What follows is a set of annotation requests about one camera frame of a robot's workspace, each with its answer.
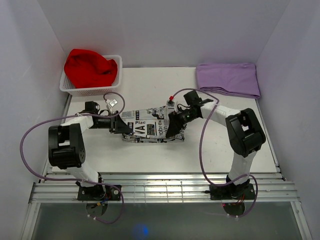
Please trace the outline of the newspaper print trousers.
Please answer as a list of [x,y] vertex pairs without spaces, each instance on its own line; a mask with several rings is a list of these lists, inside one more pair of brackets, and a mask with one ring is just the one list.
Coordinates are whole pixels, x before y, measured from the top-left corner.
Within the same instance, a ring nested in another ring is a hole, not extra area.
[[121,119],[132,129],[132,133],[123,133],[122,140],[131,143],[183,142],[185,140],[183,130],[175,136],[166,137],[169,129],[169,114],[174,111],[174,107],[167,105],[124,111]]

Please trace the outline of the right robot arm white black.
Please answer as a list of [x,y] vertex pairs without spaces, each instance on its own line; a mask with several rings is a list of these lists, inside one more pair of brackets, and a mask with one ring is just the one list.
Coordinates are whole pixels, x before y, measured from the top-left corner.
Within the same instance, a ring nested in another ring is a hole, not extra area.
[[186,102],[184,108],[176,107],[168,115],[169,127],[166,137],[174,137],[184,130],[188,123],[198,118],[218,123],[226,128],[229,144],[233,150],[233,160],[225,183],[213,183],[205,174],[209,183],[206,191],[211,200],[254,199],[257,187],[250,180],[253,159],[262,145],[266,142],[266,135],[261,124],[251,108],[243,110],[220,105],[218,98],[210,95],[202,99],[197,90],[189,88],[183,96]]

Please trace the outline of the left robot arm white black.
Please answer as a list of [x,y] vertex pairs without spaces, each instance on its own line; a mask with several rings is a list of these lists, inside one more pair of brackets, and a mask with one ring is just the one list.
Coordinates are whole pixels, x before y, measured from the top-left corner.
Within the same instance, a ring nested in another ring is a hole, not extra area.
[[121,119],[119,112],[107,110],[107,118],[100,118],[98,103],[87,101],[82,114],[73,117],[61,125],[48,129],[48,159],[53,167],[65,170],[76,178],[80,195],[94,200],[106,196],[107,187],[102,183],[100,173],[93,170],[86,162],[86,150],[83,132],[89,129],[108,129],[114,134],[130,134],[133,130]]

